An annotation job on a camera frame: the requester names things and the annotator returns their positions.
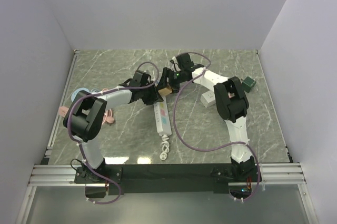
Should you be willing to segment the plain white cube adapter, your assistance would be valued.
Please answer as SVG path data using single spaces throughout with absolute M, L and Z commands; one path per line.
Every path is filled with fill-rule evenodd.
M 215 104 L 215 95 L 213 91 L 207 91 L 201 95 L 200 98 L 201 103 L 209 108 Z

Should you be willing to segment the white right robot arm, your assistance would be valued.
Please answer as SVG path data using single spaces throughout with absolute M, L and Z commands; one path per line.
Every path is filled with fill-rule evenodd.
M 210 59 L 201 53 L 195 54 L 205 58 L 209 62 L 208 65 L 194 64 L 190 52 L 181 53 L 171 60 L 174 66 L 177 65 L 177 69 L 168 67 L 163 69 L 157 89 L 162 96 L 177 94 L 173 106 L 173 127 L 181 142 L 198 152 L 212 152 L 231 146 L 230 177 L 236 181 L 243 181 L 258 163 L 254 151 L 249 146 L 247 136 L 248 99 L 238 77 L 228 78 L 210 71 Z M 198 149 L 183 140 L 176 126 L 175 112 L 181 92 L 191 83 L 199 84 L 214 94 L 217 112 L 225 121 L 229 131 L 230 143 L 213 149 Z

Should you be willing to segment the light blue round socket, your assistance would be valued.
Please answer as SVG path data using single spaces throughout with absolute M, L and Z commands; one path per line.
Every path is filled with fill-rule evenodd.
M 81 87 L 81 88 L 78 88 L 76 89 L 72 95 L 71 95 L 71 101 L 73 102 L 77 96 L 77 94 L 80 92 L 80 91 L 85 91 L 85 92 L 88 92 L 90 93 L 89 89 L 85 88 L 85 87 Z

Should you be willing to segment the dark green cube adapter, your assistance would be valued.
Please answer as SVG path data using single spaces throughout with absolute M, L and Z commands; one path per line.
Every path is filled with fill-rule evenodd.
M 256 85 L 256 80 L 247 76 L 245 79 L 242 79 L 242 88 L 246 93 L 249 93 Z

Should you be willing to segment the white power strip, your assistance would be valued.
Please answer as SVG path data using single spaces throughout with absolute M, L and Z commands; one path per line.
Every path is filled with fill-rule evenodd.
M 156 102 L 154 105 L 154 115 L 156 122 L 156 130 L 160 136 L 172 134 L 169 111 L 167 108 L 166 97 L 163 97 L 163 101 Z

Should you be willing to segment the tan cube plug adapter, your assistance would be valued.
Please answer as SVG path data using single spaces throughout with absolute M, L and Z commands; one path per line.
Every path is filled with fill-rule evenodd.
M 164 96 L 168 96 L 173 92 L 172 88 L 167 85 L 166 87 L 162 88 L 162 89 L 158 89 L 158 93 L 160 94 L 160 96 L 164 97 Z

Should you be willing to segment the pink cube plug adapter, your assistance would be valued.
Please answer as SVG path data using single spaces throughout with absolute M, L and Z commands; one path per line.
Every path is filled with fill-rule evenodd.
M 234 93 L 228 93 L 228 96 L 231 99 L 231 98 L 235 97 L 235 94 Z

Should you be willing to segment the pink power strip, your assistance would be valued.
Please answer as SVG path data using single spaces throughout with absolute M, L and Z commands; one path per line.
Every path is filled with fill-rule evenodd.
M 68 111 L 69 111 L 69 108 L 66 107 L 66 106 L 60 106 L 60 107 L 58 108 L 58 114 L 59 114 L 59 116 L 61 116 L 62 118 L 65 118 L 65 116 L 67 115 Z

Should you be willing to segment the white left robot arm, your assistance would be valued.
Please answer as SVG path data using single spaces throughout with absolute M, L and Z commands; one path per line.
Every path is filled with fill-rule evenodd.
M 145 105 L 162 102 L 151 76 L 137 70 L 133 78 L 119 84 L 116 88 L 91 93 L 79 91 L 71 104 L 63 126 L 68 128 L 71 139 L 80 145 L 87 169 L 86 176 L 94 183 L 105 178 L 104 157 L 99 146 L 93 141 L 101 130 L 104 114 L 117 106 L 130 104 L 141 99 Z

